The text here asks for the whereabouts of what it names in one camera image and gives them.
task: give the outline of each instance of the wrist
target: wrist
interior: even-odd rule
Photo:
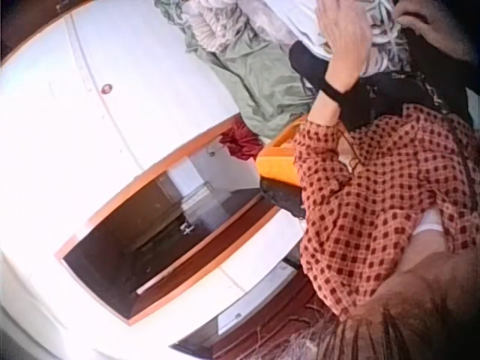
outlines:
[[[359,79],[359,74],[334,57],[328,65],[325,80],[341,93],[348,92]]]

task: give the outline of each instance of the red cloth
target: red cloth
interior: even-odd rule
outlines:
[[[257,159],[263,149],[258,135],[247,127],[242,118],[236,118],[232,127],[221,134],[220,144],[226,146],[230,155],[244,161]]]

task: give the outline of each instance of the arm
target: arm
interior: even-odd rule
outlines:
[[[334,50],[325,79],[347,92],[362,73],[371,47],[365,9],[353,0],[319,0],[318,20]],[[348,164],[354,157],[338,116],[336,102],[320,92],[307,123],[295,138],[295,165],[304,189],[307,214],[321,206],[350,180]]]

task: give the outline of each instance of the shirt sleeve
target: shirt sleeve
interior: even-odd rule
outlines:
[[[341,132],[307,121],[295,136],[295,166],[307,214],[338,193],[350,180],[347,167],[338,160]]]

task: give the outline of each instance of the hand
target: hand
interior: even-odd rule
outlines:
[[[395,7],[394,17],[452,58],[476,62],[473,45],[438,0],[401,0]]]
[[[316,17],[333,59],[326,80],[346,92],[365,69],[372,32],[365,8],[355,0],[317,0]]]

